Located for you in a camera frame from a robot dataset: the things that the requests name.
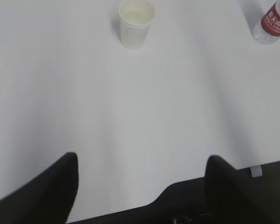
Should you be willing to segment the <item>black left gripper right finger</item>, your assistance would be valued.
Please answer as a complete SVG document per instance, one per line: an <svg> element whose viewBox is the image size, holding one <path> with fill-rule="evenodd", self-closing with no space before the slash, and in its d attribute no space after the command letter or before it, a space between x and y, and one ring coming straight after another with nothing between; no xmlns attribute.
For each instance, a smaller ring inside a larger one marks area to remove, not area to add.
<svg viewBox="0 0 280 224"><path fill-rule="evenodd" d="M208 158L205 200L216 224L280 224L280 161L263 165L262 172L252 177L220 156Z"/></svg>

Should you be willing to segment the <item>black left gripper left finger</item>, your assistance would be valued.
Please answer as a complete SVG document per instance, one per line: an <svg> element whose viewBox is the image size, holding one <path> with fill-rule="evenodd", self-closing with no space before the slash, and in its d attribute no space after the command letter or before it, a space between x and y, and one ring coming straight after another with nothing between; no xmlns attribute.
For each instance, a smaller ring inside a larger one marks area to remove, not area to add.
<svg viewBox="0 0 280 224"><path fill-rule="evenodd" d="M77 154L66 153L29 183L0 200L0 224L64 224L78 185Z"/></svg>

